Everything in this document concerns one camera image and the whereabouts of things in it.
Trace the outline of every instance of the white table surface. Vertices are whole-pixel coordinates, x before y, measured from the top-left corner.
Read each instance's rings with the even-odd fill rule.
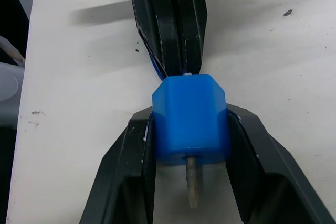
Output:
[[[207,9],[202,73],[261,118],[336,218],[336,0]],[[101,158],[160,80],[130,0],[34,0],[30,21],[7,223],[78,223]],[[205,168],[197,212],[184,167],[159,169],[154,223],[241,223],[224,167]]]

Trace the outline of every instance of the dirt speck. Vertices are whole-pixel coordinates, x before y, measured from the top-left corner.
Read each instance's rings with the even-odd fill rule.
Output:
[[[285,12],[285,14],[284,14],[284,17],[287,17],[288,15],[291,15],[291,14],[292,14],[292,12],[293,12],[293,10],[292,10],[292,9],[290,9],[290,10],[286,11],[286,12]]]
[[[46,116],[45,113],[43,113],[42,111],[34,111],[32,112],[33,115],[43,115]]]

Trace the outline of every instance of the hexagonal blue block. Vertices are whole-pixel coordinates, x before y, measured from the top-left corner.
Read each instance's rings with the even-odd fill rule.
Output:
[[[230,155],[225,92],[207,74],[167,77],[152,95],[158,161],[201,164]]]

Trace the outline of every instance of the blue plastic block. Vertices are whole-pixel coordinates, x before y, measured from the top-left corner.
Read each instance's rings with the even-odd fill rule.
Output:
[[[158,161],[201,164],[230,155],[225,92],[207,74],[167,77],[152,95]]]

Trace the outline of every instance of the blue object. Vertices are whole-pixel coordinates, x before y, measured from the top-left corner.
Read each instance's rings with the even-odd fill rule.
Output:
[[[225,92],[211,76],[167,77],[152,100],[158,161],[185,165],[194,156],[209,164],[229,157]]]

